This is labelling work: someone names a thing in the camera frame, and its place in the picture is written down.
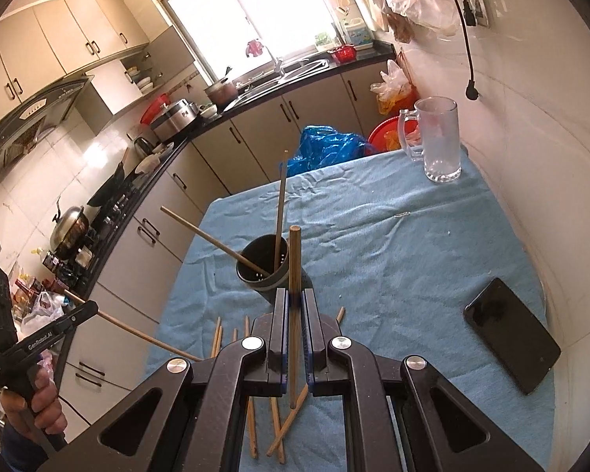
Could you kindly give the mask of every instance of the black cable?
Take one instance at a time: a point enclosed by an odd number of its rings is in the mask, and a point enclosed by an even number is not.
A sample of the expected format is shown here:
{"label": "black cable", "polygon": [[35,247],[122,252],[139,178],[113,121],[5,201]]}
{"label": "black cable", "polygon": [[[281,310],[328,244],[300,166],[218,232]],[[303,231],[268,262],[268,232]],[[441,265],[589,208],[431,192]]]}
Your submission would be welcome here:
{"label": "black cable", "polygon": [[72,406],[72,404],[69,401],[66,401],[64,398],[62,398],[61,396],[58,396],[58,398],[63,401],[66,405],[68,405],[70,408],[72,408],[72,411],[74,411],[74,413],[76,413],[80,418],[83,419],[83,421],[88,425],[91,426],[92,423],[89,422],[85,417],[83,417],[83,415],[81,415],[79,413],[79,410],[77,410],[74,406]]}
{"label": "black cable", "polygon": [[463,0],[463,17],[467,26],[476,26],[476,16],[472,11],[472,7],[470,7],[469,0]]}
{"label": "black cable", "polygon": [[459,0],[454,0],[454,3],[457,6],[457,12],[459,12],[459,18],[461,19],[461,28],[463,28],[463,37],[466,40],[467,62],[470,65],[470,79],[467,82],[466,97],[470,101],[476,101],[477,99],[479,99],[479,92],[474,87],[474,66],[472,64],[472,54],[470,53],[470,42],[467,39],[466,22],[463,19],[463,13],[461,12],[461,6],[459,5]]}

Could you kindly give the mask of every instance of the window pane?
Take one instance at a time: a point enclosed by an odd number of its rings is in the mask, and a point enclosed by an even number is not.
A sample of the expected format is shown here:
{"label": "window pane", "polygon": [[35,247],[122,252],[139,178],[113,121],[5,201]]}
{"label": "window pane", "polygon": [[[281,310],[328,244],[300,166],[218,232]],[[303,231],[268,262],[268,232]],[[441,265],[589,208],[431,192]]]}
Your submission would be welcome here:
{"label": "window pane", "polygon": [[247,58],[247,42],[257,33],[247,22],[237,0],[168,0],[217,77],[225,76],[228,65],[231,78],[264,64],[266,55]]}
{"label": "window pane", "polygon": [[323,0],[241,0],[265,45],[283,56],[315,44],[315,35],[335,33]]}

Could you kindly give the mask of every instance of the blue plastic bag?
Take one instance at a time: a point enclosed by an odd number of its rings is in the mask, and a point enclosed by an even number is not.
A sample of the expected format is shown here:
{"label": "blue plastic bag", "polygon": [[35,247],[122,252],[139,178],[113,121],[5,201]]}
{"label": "blue plastic bag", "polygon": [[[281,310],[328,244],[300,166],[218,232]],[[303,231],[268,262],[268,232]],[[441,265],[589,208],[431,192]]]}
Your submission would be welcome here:
{"label": "blue plastic bag", "polygon": [[288,162],[286,176],[362,158],[368,146],[361,135],[339,133],[328,125],[307,125],[301,132],[297,154]]}

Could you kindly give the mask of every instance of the glass mug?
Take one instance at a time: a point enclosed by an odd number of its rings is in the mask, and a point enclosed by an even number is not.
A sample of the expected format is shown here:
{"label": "glass mug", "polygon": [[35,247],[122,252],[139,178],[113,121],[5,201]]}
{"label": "glass mug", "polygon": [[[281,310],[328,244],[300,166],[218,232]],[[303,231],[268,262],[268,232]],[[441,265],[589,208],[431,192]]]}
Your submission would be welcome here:
{"label": "glass mug", "polygon": [[[422,152],[406,143],[404,123],[418,121]],[[461,140],[457,103],[448,97],[420,99],[415,110],[400,110],[398,138],[406,155],[414,162],[424,162],[424,173],[435,183],[449,183],[461,175]]]}

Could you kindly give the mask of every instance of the black smartphone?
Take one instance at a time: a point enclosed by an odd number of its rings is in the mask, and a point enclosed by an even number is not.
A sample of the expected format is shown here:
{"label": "black smartphone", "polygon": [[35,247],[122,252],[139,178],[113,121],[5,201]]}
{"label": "black smartphone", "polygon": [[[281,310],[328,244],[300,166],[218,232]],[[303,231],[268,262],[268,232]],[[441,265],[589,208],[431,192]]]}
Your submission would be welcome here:
{"label": "black smartphone", "polygon": [[526,395],[561,354],[543,324],[500,278],[492,280],[463,315]]}

